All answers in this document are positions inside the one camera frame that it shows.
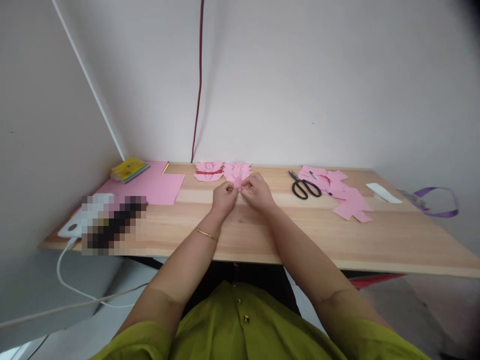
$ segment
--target charging cable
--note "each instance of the charging cable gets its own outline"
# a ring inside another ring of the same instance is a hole
[[[84,297],[86,298],[89,298],[89,299],[92,299],[92,300],[98,300],[95,296],[92,296],[92,295],[89,295],[83,291],[80,291],[78,290],[77,288],[74,288],[73,286],[70,286],[68,285],[63,279],[62,279],[62,275],[60,274],[60,264],[62,263],[62,258],[64,257],[65,253],[73,246],[75,245],[75,243],[77,242],[79,238],[78,237],[72,237],[66,244],[65,246],[65,249],[63,249],[63,251],[61,252],[60,254],[60,257],[58,258],[58,261],[56,263],[56,276],[58,278],[58,281],[60,281],[60,284],[62,284],[64,287],[66,287],[67,289],[70,289],[72,290],[73,292],[76,292],[77,294],[80,294],[80,295],[83,295]],[[118,296],[120,295],[124,295],[124,294],[128,294],[134,290],[137,290],[138,288],[141,288],[141,287],[144,287],[145,285],[148,285],[148,282],[147,283],[144,283],[143,285],[140,285],[140,286],[137,286],[136,288],[134,289],[131,289],[127,292],[123,292],[121,294],[118,294]],[[100,301],[101,304],[109,307],[109,308],[115,308],[115,309],[121,309],[121,308],[129,308],[129,307],[132,307],[133,305],[135,305],[135,303],[133,304],[129,304],[129,305],[110,305],[109,303],[106,303],[104,301]]]
[[[24,316],[24,317],[19,317],[19,318],[14,319],[14,320],[5,321],[5,322],[0,323],[0,330],[4,329],[4,328],[11,327],[11,326],[14,326],[14,325],[18,325],[18,324],[26,323],[26,322],[29,322],[29,321],[32,321],[32,320],[36,320],[36,319],[39,319],[39,318],[43,318],[43,317],[46,317],[48,315],[53,315],[53,314],[56,314],[56,313],[61,313],[61,312],[67,311],[67,310],[82,308],[82,307],[86,307],[86,306],[94,305],[94,304],[98,304],[98,303],[101,303],[101,304],[103,304],[105,306],[108,306],[110,308],[128,308],[128,307],[131,307],[131,306],[135,305],[134,303],[130,304],[130,305],[110,305],[109,303],[106,303],[106,301],[110,300],[110,299],[113,299],[113,298],[117,298],[119,296],[122,296],[122,295],[125,295],[125,294],[128,294],[128,293],[131,293],[135,290],[138,290],[138,289],[144,287],[145,285],[148,285],[148,283],[144,283],[142,285],[139,285],[137,287],[134,287],[133,289],[130,289],[130,290],[127,290],[127,291],[124,291],[124,292],[120,292],[120,293],[117,293],[117,294],[114,294],[114,295],[104,296],[104,297],[101,297],[101,298],[96,298],[94,296],[91,296],[91,295],[89,295],[85,292],[82,292],[82,291],[74,288],[73,286],[70,286],[67,283],[65,283],[65,281],[62,279],[62,276],[60,275],[60,264],[62,262],[62,258],[64,256],[65,252],[68,249],[70,249],[77,242],[77,240],[78,240],[78,237],[72,237],[68,241],[65,249],[61,253],[60,257],[58,258],[58,262],[56,264],[56,274],[58,276],[58,280],[60,280],[60,283],[63,286],[65,286],[66,288],[76,292],[77,294],[80,294],[80,295],[83,295],[87,298],[92,299],[92,301],[81,302],[81,303],[77,303],[77,304],[57,307],[57,308],[52,309],[52,310],[47,310],[47,311],[39,312],[39,313],[36,313],[36,314],[33,314],[33,315],[27,315],[27,316]]]

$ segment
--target wooden table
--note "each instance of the wooden table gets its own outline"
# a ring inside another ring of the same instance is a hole
[[[186,174],[175,205],[148,205],[136,235],[125,236],[112,255],[167,257],[207,214],[212,190],[224,181],[201,182],[194,176],[194,165],[172,163],[169,174]],[[422,214],[378,174],[368,169],[341,169],[348,178],[343,182],[357,188],[371,205],[373,218],[359,223],[346,221],[332,212],[338,202],[329,196],[301,200],[292,194],[293,180],[287,170],[297,174],[300,167],[252,166],[270,186],[276,203],[292,220],[344,270],[388,273],[417,273],[480,278],[480,259],[450,234]],[[365,186],[378,183],[401,204],[375,199]],[[63,249],[67,239],[55,230],[40,246]],[[77,244],[74,250],[80,250]],[[281,264],[262,217],[241,195],[225,220],[214,260]]]

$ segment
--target pink paper scraps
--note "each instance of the pink paper scraps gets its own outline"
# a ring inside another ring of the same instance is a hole
[[[222,177],[223,161],[206,161],[196,164],[196,177],[198,181],[218,181]]]
[[[373,220],[364,213],[364,211],[372,212],[373,210],[368,202],[365,201],[362,194],[360,194],[356,188],[349,187],[342,182],[342,180],[348,178],[343,172],[339,170],[328,171],[322,168],[304,165],[298,173],[298,177],[317,185],[324,195],[327,194],[326,190],[329,190],[332,193],[332,197],[336,198],[340,203],[340,205],[333,209],[333,212],[338,216],[345,220],[354,217],[361,223],[367,223]]]
[[[96,192],[120,197],[145,196],[152,205],[173,205],[184,181],[184,174],[164,174],[168,161],[145,161],[150,168],[127,183],[107,180]]]
[[[234,182],[239,176],[245,180],[252,173],[252,164],[243,162],[230,162],[223,164],[223,175],[228,181]]]

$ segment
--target person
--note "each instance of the person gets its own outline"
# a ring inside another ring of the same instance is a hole
[[[209,268],[238,189],[213,191],[210,212],[168,258],[112,341],[92,359],[428,359],[397,335],[327,255],[279,208],[259,173],[241,195],[268,226],[278,254],[323,325],[265,290],[223,281],[182,319]]]

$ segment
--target purple ribbon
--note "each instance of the purple ribbon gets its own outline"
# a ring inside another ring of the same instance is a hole
[[[435,190],[435,189],[443,189],[443,190],[449,191],[451,193],[452,198],[453,198],[453,202],[455,203],[455,208],[456,209],[451,210],[451,211],[446,211],[446,212],[439,212],[439,213],[433,213],[433,212],[424,210],[420,207],[419,207],[419,209],[424,214],[426,214],[428,216],[435,217],[435,218],[453,218],[453,217],[457,216],[459,214],[459,200],[457,199],[457,196],[452,191],[452,189],[450,189],[448,187],[425,187],[423,189],[420,189],[420,190],[414,192],[413,195],[415,195],[419,198],[423,198],[425,195],[427,195],[429,192],[431,192],[432,190]]]

